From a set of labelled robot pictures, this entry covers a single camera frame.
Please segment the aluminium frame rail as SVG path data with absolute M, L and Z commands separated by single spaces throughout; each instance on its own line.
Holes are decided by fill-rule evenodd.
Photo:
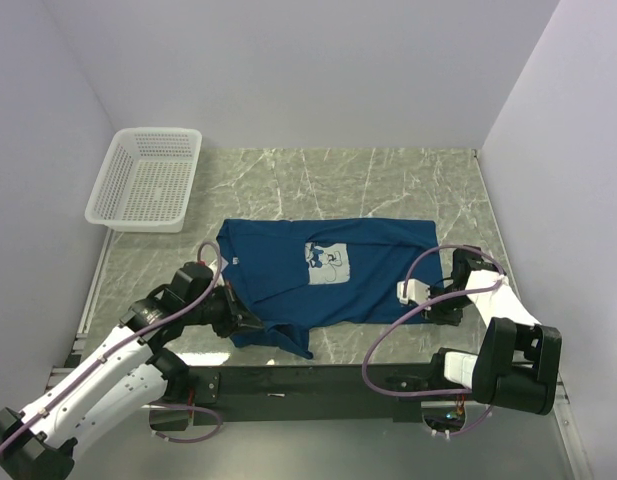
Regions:
M 368 390 L 361 369 L 354 365 L 326 366 L 175 366 L 160 375 L 168 386 L 163 394 L 174 403 L 188 398 L 194 390 L 199 404 L 214 404 L 229 395 L 277 395 L 286 391 L 305 395 L 350 393 Z M 378 387 L 406 392 L 410 399 L 432 400 L 455 396 L 463 385 L 448 379 L 437 361 L 429 364 L 379 364 L 368 367 L 368 377 Z M 549 365 L 530 364 L 474 367 L 468 379 L 468 396 L 474 401 L 537 415 L 549 413 L 554 404 L 558 371 Z

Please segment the blue printed t-shirt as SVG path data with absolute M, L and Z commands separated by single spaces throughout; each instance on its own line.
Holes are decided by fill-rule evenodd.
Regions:
M 309 333 L 342 322 L 391 324 L 407 308 L 397 285 L 409 270 L 432 285 L 442 278 L 430 220 L 227 219 L 217 235 L 222 274 L 262 322 L 232 343 L 277 347 L 310 359 Z

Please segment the white perforated plastic basket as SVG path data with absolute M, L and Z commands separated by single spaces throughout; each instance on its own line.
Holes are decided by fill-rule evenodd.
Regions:
M 85 219 L 116 232 L 180 232 L 202 140 L 199 131 L 186 128 L 118 131 L 91 191 Z

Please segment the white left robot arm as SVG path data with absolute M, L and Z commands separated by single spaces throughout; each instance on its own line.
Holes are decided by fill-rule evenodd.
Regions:
M 166 347 L 194 325 L 209 325 L 220 338 L 264 328 L 219 271 L 186 263 L 134 302 L 50 391 L 20 410 L 0 411 L 0 467 L 13 479 L 65 479 L 79 454 L 144 405 L 200 412 L 221 425 L 217 412 L 197 405 L 189 365 Z

